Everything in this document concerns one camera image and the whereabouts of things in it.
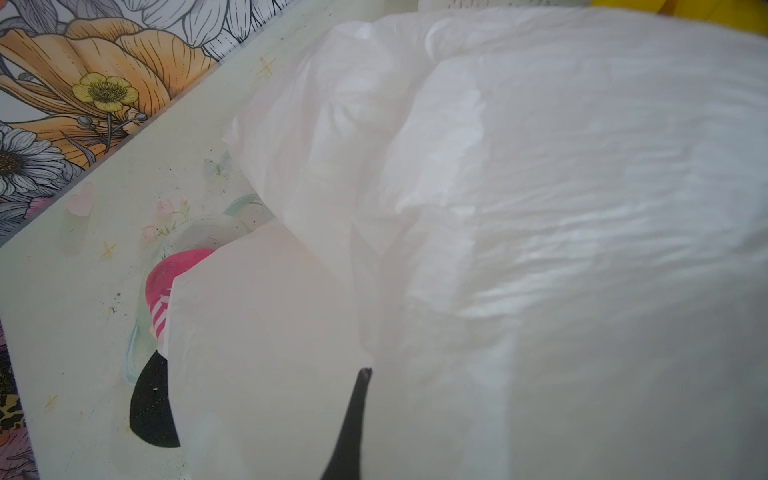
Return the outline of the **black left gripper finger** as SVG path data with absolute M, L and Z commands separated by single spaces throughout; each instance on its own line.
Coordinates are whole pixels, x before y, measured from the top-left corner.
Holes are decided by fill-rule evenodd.
M 358 372 L 339 436 L 322 480 L 360 480 L 363 417 L 371 368 Z

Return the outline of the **white plastic bag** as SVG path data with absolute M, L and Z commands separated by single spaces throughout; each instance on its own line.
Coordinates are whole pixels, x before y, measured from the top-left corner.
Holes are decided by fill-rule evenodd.
M 766 477 L 764 37 L 350 22 L 224 140 L 273 217 L 172 288 L 192 478 L 318 479 L 354 398 L 351 478 Z

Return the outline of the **yellow toy banana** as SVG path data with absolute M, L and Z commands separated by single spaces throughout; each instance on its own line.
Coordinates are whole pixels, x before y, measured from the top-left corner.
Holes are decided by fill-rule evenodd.
M 767 2 L 759 0 L 595 0 L 591 7 L 621 8 L 704 21 L 767 35 Z

